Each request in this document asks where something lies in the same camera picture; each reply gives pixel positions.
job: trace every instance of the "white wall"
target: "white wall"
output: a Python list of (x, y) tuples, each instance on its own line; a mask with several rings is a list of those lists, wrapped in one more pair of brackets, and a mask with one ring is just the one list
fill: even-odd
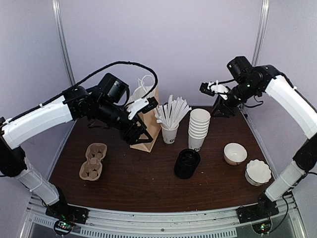
[[(199, 92), (202, 82), (231, 79), (227, 63), (238, 55), (251, 59), (261, 6), (261, 0), (60, 3), (76, 81), (113, 61), (137, 61), (158, 74), (161, 103), (173, 94), (192, 105), (214, 101)], [(137, 77), (147, 74), (133, 66), (115, 66), (109, 71), (132, 90)], [(105, 73), (95, 76), (89, 86)]]
[[(317, 107), (317, 1), (270, 1), (269, 18), (259, 65), (272, 64)], [(274, 100), (248, 113), (280, 174), (306, 140), (295, 121)], [(308, 176), (294, 189), (310, 238), (316, 237), (317, 182)]]
[[(0, 117), (11, 118), (69, 87), (52, 1), (0, 1)], [(44, 177), (70, 125), (52, 128), (22, 147)], [(0, 178), (1, 237), (17, 237), (29, 192)]]

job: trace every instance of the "brown paper bag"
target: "brown paper bag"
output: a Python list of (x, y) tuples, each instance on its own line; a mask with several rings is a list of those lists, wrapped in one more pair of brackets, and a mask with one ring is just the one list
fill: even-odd
[[(152, 88), (152, 86), (145, 86), (144, 85), (144, 79), (146, 77), (151, 77), (153, 79), (153, 84), (154, 84), (155, 79), (151, 75), (145, 75), (141, 80), (138, 79), (139, 87), (134, 91), (132, 96), (129, 98), (129, 102), (135, 101), (135, 100), (143, 97)], [(159, 104), (158, 87), (156, 87), (153, 90), (153, 92), (151, 92), (148, 95), (148, 98), (153, 97), (153, 96), (155, 97), (155, 99), (157, 100), (157, 102)], [(151, 152), (151, 150), (152, 150), (152, 148), (157, 140), (157, 137), (159, 135), (159, 131), (160, 131), (161, 127), (160, 127), (160, 124), (157, 123), (157, 119), (155, 117), (154, 110), (151, 110), (146, 114), (139, 113), (139, 116), (140, 116), (141, 120), (144, 122), (144, 124), (147, 126), (147, 131), (149, 132), (149, 134), (153, 138), (153, 141), (151, 143), (142, 143), (142, 144), (137, 144), (137, 145), (130, 145), (130, 148), (142, 150), (142, 151), (146, 151), (146, 152)], [(141, 139), (146, 139), (146, 138), (147, 137), (145, 135), (141, 136)]]

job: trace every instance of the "brown cup carrier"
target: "brown cup carrier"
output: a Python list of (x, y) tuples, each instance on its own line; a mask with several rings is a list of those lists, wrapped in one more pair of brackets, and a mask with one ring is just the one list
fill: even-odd
[(103, 170), (102, 161), (106, 156), (107, 146), (101, 143), (93, 143), (86, 151), (87, 161), (80, 168), (79, 177), (83, 180), (96, 181)]

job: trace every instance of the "table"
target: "table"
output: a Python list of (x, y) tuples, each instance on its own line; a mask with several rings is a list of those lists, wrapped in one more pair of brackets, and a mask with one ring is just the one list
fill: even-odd
[[(116, 129), (88, 129), (87, 119), (77, 121), (54, 169), (50, 181), (59, 186), (70, 204), (134, 212), (175, 212), (240, 206), (257, 201), (272, 182), (250, 185), (246, 164), (264, 156), (242, 114), (233, 118), (212, 118), (200, 150), (201, 162), (194, 175), (178, 179), (173, 167), (179, 152), (188, 147), (189, 115), (180, 123), (173, 144), (165, 144), (161, 134), (151, 153), (130, 149)], [(79, 171), (91, 143), (108, 146), (103, 172), (98, 181), (84, 181)], [(239, 166), (223, 159), (227, 143), (242, 144), (248, 157)]]

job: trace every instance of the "stack of paper cups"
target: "stack of paper cups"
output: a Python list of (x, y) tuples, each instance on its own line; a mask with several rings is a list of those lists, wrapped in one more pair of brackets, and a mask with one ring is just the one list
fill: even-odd
[(199, 151), (208, 133), (210, 113), (197, 108), (191, 111), (188, 127), (188, 148)]

